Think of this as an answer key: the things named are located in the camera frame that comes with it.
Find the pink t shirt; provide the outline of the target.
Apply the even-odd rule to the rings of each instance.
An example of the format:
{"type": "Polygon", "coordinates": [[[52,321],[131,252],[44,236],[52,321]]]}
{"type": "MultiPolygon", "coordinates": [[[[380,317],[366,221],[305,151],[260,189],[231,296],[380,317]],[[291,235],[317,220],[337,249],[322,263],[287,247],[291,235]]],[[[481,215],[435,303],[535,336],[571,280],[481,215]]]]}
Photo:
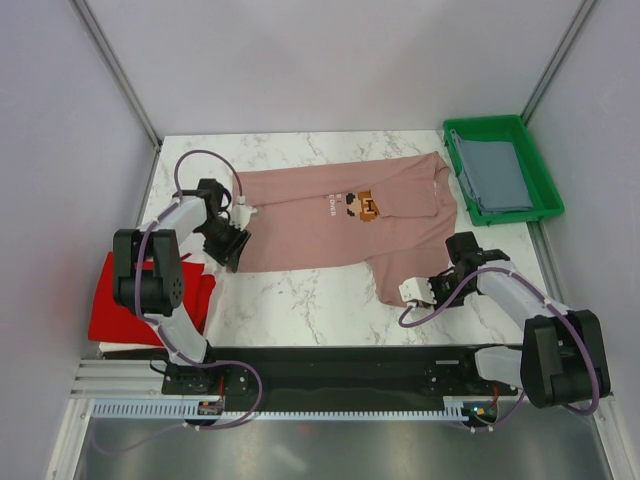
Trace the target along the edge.
{"type": "Polygon", "coordinates": [[[450,168],[432,152],[412,157],[242,172],[255,208],[239,262],[243,273],[335,268],[365,262],[380,302],[449,264],[457,202],[450,168]]]}

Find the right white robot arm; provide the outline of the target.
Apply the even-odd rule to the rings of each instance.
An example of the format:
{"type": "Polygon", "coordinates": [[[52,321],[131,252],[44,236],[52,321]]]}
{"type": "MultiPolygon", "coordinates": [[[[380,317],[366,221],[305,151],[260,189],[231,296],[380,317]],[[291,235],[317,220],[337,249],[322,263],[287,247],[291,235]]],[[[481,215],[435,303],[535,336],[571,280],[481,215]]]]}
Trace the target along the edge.
{"type": "Polygon", "coordinates": [[[467,296],[486,296],[522,330],[519,347],[482,347],[458,368],[467,392],[483,392],[493,381],[514,386],[537,408],[562,406],[593,414],[611,391],[598,317],[575,310],[538,289],[501,250],[482,249],[471,232],[445,241],[452,266],[428,279],[434,318],[461,307],[467,296]]]}

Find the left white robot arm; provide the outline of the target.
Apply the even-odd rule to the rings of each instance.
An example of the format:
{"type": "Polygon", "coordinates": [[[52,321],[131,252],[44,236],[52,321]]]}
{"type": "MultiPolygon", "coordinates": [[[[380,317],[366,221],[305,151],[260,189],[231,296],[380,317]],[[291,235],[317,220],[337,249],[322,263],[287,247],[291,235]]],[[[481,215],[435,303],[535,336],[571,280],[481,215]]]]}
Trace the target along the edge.
{"type": "Polygon", "coordinates": [[[121,229],[112,243],[112,296],[151,328],[167,351],[162,393],[220,395],[223,374],[211,347],[184,305],[186,281],[180,247],[193,233],[203,237],[204,253],[232,272],[251,236],[253,207],[232,197],[214,179],[177,191],[158,216],[137,229],[121,229]]]}

